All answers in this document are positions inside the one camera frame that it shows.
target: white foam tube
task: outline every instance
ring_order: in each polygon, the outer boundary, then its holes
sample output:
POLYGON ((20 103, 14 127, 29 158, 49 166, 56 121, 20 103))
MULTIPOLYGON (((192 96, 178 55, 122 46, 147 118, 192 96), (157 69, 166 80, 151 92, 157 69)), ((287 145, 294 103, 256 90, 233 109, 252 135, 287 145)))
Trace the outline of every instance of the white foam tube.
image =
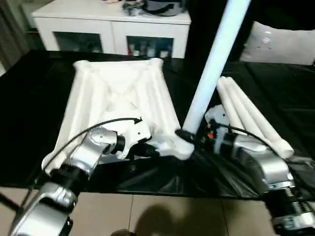
POLYGON ((231 98, 227 92, 227 88, 224 86, 224 80, 225 77, 220 77, 218 80, 218 84, 217 84, 217 91, 219 93, 219 96, 221 98, 221 103, 224 107, 224 110, 226 112, 226 115, 229 119, 230 125, 240 128, 240 129, 244 129, 243 124, 237 114, 237 111, 235 110, 233 103, 231 101, 231 98))
POLYGON ((249 112, 246 110, 245 106, 243 105, 241 99, 237 96, 236 91, 234 90, 234 87, 231 86, 230 81, 226 78, 222 78, 221 80, 224 84, 224 87, 226 88, 231 100, 232 104, 237 111, 237 114, 239 118, 242 121, 243 126, 245 129, 255 135, 257 135, 260 138, 264 138, 262 132, 260 131, 259 127, 255 123, 252 116, 249 114, 249 112))
POLYGON ((230 77, 226 78, 226 80, 228 80, 229 85, 233 87, 233 90, 236 91, 240 101, 245 106, 251 117, 254 119, 262 134, 267 140, 271 142, 273 149, 275 149, 275 151, 282 158, 291 157, 294 153, 294 150, 290 146, 290 144, 280 137, 273 126, 268 122, 264 115, 253 104, 253 102, 247 97, 247 95, 237 85, 237 83, 230 77))
POLYGON ((196 133, 207 110, 251 0, 229 0, 183 129, 196 133))

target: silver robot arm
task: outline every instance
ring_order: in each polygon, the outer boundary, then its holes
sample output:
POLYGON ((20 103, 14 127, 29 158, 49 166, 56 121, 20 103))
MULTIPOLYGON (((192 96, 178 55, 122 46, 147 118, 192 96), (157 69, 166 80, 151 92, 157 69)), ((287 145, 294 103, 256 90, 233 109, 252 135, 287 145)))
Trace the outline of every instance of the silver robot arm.
POLYGON ((296 188, 286 162, 251 136, 237 135, 230 150, 231 158, 252 177, 269 210, 275 233, 314 236, 315 214, 296 188))
POLYGON ((125 138, 114 131, 101 126, 89 131, 62 166, 51 172, 51 181, 41 187, 24 212, 15 219, 9 235, 67 236, 72 228, 69 214, 100 157, 124 151, 124 148, 125 138))
POLYGON ((227 133, 219 125, 207 128, 202 137, 185 130, 176 134, 242 166, 265 202, 276 234, 315 236, 314 211, 296 188, 286 162, 257 138, 227 133))

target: white cabinet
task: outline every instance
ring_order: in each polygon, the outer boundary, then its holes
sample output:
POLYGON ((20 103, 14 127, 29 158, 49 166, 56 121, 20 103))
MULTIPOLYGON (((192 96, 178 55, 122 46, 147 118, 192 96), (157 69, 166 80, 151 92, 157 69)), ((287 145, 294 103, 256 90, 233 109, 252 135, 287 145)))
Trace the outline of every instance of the white cabinet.
POLYGON ((32 13, 50 51, 102 52, 150 57, 185 56, 190 17, 127 16, 121 3, 55 0, 32 13))
POLYGON ((109 21, 42 17, 35 22, 49 51, 115 53, 109 21))

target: tile floor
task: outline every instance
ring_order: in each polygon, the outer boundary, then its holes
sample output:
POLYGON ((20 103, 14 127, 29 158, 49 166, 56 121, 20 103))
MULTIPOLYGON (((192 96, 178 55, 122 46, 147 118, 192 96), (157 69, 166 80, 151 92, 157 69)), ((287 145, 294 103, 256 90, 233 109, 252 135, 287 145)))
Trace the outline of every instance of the tile floor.
MULTIPOLYGON (((16 202, 23 189, 0 188, 16 202)), ((0 205, 0 235, 14 214, 0 205)), ((82 193, 71 215, 71 236, 110 236, 130 229, 138 236, 274 236, 268 212, 255 201, 82 193)))

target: black tablecloth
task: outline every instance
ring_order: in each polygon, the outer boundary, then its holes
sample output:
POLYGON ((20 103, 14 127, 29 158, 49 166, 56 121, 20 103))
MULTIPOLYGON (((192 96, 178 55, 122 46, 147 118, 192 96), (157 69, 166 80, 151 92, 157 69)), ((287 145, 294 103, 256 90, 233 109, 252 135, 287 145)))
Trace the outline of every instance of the black tablecloth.
MULTIPOLYGON (((2 124, 0 185, 26 187, 30 173, 56 143, 78 60, 121 61, 140 58, 71 52, 30 52, 0 78, 2 124)), ((164 77, 183 124, 201 71, 193 61, 165 59, 164 77)), ((315 157, 315 68, 268 63, 228 62, 233 77, 296 155, 315 157)), ((215 92, 209 107, 220 104, 215 92)), ((188 161, 174 157, 100 165, 86 191, 257 199, 251 179, 224 157, 195 150, 188 161)), ((315 171, 290 163, 303 194, 315 196, 315 171)))

